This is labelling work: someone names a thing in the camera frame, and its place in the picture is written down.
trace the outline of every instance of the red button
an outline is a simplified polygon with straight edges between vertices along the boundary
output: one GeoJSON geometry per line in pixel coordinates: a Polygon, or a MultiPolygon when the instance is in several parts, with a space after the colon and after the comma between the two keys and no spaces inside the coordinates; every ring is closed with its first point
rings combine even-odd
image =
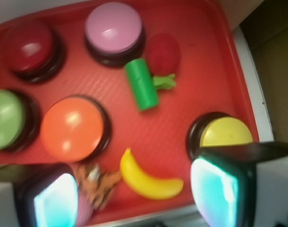
{"type": "Polygon", "coordinates": [[[27,21],[12,27],[4,41],[5,61],[14,72],[29,72],[41,67],[53,49],[52,32],[40,21],[27,21]]]}

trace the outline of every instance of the pink button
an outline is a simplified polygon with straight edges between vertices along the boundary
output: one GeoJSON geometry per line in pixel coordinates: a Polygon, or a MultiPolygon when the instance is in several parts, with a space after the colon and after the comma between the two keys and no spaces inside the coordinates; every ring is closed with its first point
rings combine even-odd
{"type": "Polygon", "coordinates": [[[27,21],[12,27],[4,41],[5,62],[15,72],[35,70],[52,54],[52,32],[40,21],[27,21]]]}
{"type": "Polygon", "coordinates": [[[120,53],[131,48],[142,31],[139,14],[129,5],[110,2],[94,9],[85,24],[91,45],[106,53],[120,53]]]}

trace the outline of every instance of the red tray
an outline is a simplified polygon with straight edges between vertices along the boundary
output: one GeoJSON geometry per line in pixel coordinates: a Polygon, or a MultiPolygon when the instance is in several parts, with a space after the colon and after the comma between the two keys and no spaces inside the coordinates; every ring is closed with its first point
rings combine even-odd
{"type": "MultiPolygon", "coordinates": [[[[131,147],[140,166],[157,177],[180,177],[185,186],[180,195],[166,201],[151,201],[119,184],[105,210],[94,213],[90,224],[102,223],[193,203],[190,165],[185,139],[198,116],[220,111],[241,119],[258,141],[257,129],[245,80],[233,39],[219,6],[211,0],[125,1],[140,14],[147,38],[170,33],[181,48],[177,87],[159,93],[160,105],[138,112],[123,69],[106,68],[89,55],[84,44],[84,25],[89,13],[106,1],[88,1],[37,12],[0,25],[0,88],[15,88],[34,97],[42,115],[57,101],[72,94],[99,100],[108,111],[113,135],[105,152],[93,162],[118,170],[119,161],[131,147]],[[37,18],[62,37],[67,59],[51,81],[30,85],[18,80],[2,59],[2,39],[15,23],[37,18]]],[[[0,164],[50,163],[38,138],[28,149],[15,154],[0,152],[0,164]]]]}

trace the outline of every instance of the banana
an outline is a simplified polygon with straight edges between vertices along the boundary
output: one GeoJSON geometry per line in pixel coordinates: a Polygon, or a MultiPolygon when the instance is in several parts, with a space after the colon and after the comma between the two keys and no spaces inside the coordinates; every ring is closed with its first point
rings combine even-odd
{"type": "Polygon", "coordinates": [[[138,165],[130,148],[121,158],[120,171],[123,180],[133,191],[151,200],[170,199],[183,189],[184,182],[181,179],[160,179],[148,175],[138,165]]]}

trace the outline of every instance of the button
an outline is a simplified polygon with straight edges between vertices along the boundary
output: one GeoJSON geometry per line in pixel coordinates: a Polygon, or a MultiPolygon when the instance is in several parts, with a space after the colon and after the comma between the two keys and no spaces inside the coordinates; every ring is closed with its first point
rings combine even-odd
{"type": "Polygon", "coordinates": [[[63,162],[91,155],[100,144],[103,113],[83,97],[68,97],[52,106],[43,118],[40,137],[47,151],[63,162]]]}
{"type": "Polygon", "coordinates": [[[252,143],[248,127],[239,119],[222,117],[209,123],[200,139],[200,147],[231,146],[252,143]]]}
{"type": "Polygon", "coordinates": [[[88,16],[85,35],[99,51],[121,53],[136,44],[142,31],[139,14],[129,5],[110,2],[100,5],[88,16]]]}
{"type": "Polygon", "coordinates": [[[30,72],[49,60],[53,35],[40,21],[27,21],[13,26],[5,36],[5,62],[13,72],[30,72]]]}
{"type": "Polygon", "coordinates": [[[11,145],[25,125],[25,109],[12,92],[0,89],[0,149],[11,145]]]}

